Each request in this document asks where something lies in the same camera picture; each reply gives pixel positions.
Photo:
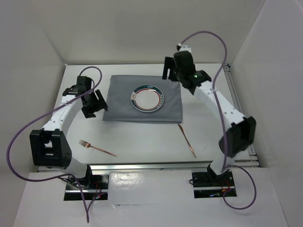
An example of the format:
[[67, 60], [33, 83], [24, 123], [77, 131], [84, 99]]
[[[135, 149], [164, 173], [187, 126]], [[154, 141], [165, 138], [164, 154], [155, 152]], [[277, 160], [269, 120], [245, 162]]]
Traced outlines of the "grey cloth napkin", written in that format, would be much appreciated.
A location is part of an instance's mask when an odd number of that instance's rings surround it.
[[[107, 94], [108, 111], [104, 121], [139, 123], [181, 123], [183, 120], [180, 89], [171, 89], [171, 81], [160, 76], [113, 75]], [[152, 113], [136, 110], [131, 104], [131, 94], [139, 86], [153, 85], [164, 94], [162, 107]]]

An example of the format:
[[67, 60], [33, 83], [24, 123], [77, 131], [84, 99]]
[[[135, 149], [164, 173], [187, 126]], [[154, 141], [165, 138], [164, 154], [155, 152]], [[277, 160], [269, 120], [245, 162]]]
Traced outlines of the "copper fork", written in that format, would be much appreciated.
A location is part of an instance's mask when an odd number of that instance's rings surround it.
[[103, 150], [103, 149], [101, 149], [101, 148], [92, 146], [90, 143], [88, 143], [88, 142], [86, 142], [86, 141], [80, 140], [80, 141], [79, 141], [79, 144], [81, 144], [82, 146], [84, 146], [84, 147], [86, 147], [86, 148], [93, 148], [93, 149], [98, 150], [98, 151], [101, 151], [101, 152], [103, 152], [103, 153], [105, 153], [105, 154], [109, 154], [109, 155], [111, 155], [111, 156], [117, 157], [116, 154], [113, 154], [113, 153], [108, 152], [108, 151], [105, 151], [105, 150]]

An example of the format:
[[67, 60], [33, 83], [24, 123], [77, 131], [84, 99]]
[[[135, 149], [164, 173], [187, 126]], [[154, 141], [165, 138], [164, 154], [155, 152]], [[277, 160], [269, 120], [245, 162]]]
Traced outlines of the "white plate green red rim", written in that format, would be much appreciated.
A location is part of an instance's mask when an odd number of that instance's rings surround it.
[[142, 85], [131, 94], [131, 104], [143, 113], [152, 113], [159, 110], [164, 103], [164, 94], [156, 86]]

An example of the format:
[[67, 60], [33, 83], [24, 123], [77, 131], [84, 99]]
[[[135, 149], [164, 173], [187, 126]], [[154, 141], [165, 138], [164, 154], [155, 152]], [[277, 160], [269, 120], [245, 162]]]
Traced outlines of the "copper knife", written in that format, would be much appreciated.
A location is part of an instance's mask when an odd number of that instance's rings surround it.
[[186, 140], [186, 143], [187, 143], [187, 145], [188, 145], [190, 151], [192, 152], [194, 158], [196, 158], [196, 154], [195, 154], [195, 152], [194, 152], [194, 150], [193, 150], [193, 148], [192, 148], [192, 146], [191, 146], [189, 140], [188, 140], [187, 137], [186, 137], [186, 134], [185, 134], [185, 132], [184, 132], [183, 127], [182, 127], [180, 124], [177, 124], [177, 125], [178, 125], [179, 129], [181, 130], [181, 132], [182, 132], [182, 134], [183, 134], [183, 136], [184, 136], [184, 138], [185, 138], [185, 140]]

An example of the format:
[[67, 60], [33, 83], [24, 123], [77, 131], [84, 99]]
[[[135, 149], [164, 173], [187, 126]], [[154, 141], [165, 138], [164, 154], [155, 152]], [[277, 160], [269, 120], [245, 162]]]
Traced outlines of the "clear plastic cup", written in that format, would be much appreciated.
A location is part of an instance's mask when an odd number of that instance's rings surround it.
[[170, 88], [171, 89], [180, 89], [180, 83], [178, 81], [172, 81], [170, 83]]

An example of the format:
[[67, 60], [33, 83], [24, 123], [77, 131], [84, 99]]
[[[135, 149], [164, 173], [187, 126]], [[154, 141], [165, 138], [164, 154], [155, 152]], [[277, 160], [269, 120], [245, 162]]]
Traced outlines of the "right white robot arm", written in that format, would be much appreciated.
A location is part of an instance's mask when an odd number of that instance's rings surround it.
[[165, 58], [162, 78], [179, 82], [183, 88], [204, 102], [221, 121], [223, 136], [218, 142], [221, 153], [207, 167], [206, 174], [209, 184], [218, 185], [236, 156], [253, 143], [256, 120], [238, 111], [216, 88], [205, 71], [196, 70], [188, 45], [178, 44], [173, 57]]

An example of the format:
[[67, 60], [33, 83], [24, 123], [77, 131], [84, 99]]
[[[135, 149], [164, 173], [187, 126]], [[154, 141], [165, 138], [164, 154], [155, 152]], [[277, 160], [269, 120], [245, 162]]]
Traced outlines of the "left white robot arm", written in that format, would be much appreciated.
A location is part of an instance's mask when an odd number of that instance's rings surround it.
[[54, 111], [50, 120], [39, 130], [32, 130], [29, 138], [35, 166], [60, 168], [74, 175], [77, 184], [87, 189], [93, 184], [89, 165], [73, 158], [71, 147], [66, 139], [71, 123], [78, 112], [86, 119], [94, 118], [100, 110], [108, 110], [101, 92], [91, 90], [94, 82], [86, 76], [78, 76], [76, 85], [65, 89], [60, 109]]

